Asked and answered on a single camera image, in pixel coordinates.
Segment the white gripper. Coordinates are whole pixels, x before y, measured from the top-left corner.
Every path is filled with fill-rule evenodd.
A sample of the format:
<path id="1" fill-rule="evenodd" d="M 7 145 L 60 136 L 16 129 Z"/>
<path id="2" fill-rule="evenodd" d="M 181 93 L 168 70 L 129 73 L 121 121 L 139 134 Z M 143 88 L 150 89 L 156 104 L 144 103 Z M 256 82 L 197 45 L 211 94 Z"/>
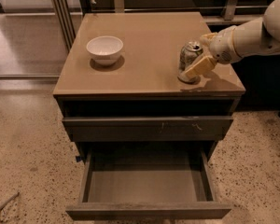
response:
<path id="1" fill-rule="evenodd" d="M 191 67 L 184 71 L 187 78 L 192 79 L 213 70 L 217 62 L 221 64 L 236 63 L 242 59 L 239 30 L 231 26 L 218 33 L 209 33 L 200 37 L 200 43 L 209 47 L 212 56 L 202 55 L 194 60 Z"/>

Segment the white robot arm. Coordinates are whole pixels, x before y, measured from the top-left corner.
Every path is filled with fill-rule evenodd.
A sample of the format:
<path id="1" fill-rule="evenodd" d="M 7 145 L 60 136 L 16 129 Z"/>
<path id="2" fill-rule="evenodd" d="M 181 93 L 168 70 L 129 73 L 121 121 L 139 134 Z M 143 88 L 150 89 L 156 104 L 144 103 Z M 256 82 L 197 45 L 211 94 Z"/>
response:
<path id="1" fill-rule="evenodd" d="M 208 51 L 180 73 L 179 77 L 186 82 L 213 70 L 218 63 L 236 63 L 254 55 L 279 55 L 280 0 L 274 0 L 262 17 L 218 33 L 202 35 L 200 41 Z"/>

